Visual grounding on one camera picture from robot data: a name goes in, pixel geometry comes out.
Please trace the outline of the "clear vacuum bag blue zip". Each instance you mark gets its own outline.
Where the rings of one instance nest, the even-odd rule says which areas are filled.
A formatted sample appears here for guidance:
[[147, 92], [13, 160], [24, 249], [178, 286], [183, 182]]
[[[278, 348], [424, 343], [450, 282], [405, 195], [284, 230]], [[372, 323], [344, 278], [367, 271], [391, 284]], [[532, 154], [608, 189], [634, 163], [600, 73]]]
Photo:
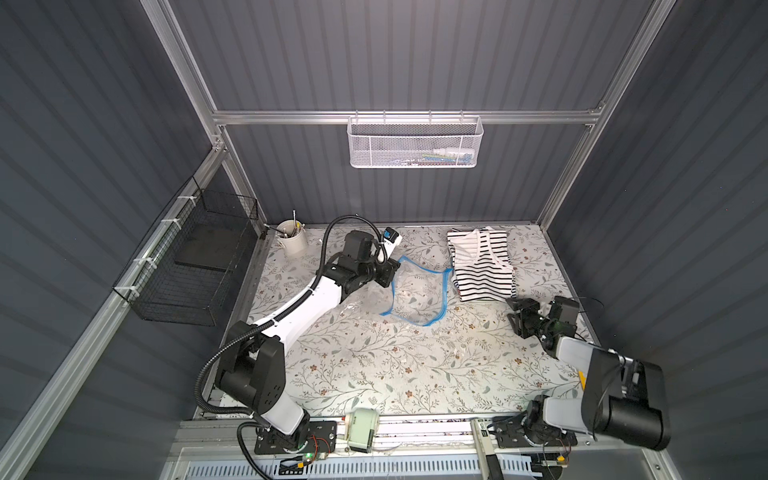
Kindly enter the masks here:
[[363, 313], [392, 317], [418, 327], [442, 320], [448, 309], [453, 269], [432, 269], [406, 255], [396, 257], [400, 267], [389, 287], [375, 281], [350, 296]]

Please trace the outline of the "black white striped garment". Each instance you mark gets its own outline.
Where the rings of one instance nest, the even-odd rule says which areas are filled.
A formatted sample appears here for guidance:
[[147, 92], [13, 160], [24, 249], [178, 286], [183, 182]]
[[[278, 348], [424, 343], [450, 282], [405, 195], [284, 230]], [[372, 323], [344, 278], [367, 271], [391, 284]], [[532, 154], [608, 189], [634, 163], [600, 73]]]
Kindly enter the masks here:
[[490, 227], [447, 233], [453, 284], [462, 302], [506, 301], [517, 297], [508, 232]]

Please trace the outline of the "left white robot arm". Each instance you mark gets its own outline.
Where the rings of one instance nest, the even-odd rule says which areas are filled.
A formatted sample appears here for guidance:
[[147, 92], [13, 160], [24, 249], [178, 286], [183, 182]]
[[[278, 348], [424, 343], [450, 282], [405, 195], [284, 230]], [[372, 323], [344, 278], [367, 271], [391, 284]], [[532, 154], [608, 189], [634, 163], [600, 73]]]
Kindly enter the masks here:
[[371, 282], [388, 287], [400, 267], [392, 258], [402, 242], [391, 227], [382, 232], [353, 230], [343, 249], [321, 251], [315, 277], [297, 296], [253, 324], [230, 329], [214, 365], [214, 386], [241, 404], [226, 413], [244, 414], [268, 426], [291, 449], [305, 441], [310, 414], [285, 392], [285, 357], [293, 344], [326, 313]]

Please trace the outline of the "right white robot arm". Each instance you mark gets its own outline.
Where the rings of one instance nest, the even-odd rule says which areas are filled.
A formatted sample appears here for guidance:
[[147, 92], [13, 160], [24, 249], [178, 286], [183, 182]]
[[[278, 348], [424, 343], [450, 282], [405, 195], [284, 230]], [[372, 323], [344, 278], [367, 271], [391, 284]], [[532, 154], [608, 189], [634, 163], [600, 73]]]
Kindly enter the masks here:
[[556, 296], [543, 314], [532, 298], [508, 299], [508, 320], [522, 339], [536, 338], [544, 353], [576, 370], [582, 396], [540, 394], [513, 418], [534, 446], [563, 445], [577, 434], [618, 439], [628, 445], [663, 451], [671, 441], [671, 422], [663, 370], [585, 340], [577, 332], [581, 303]]

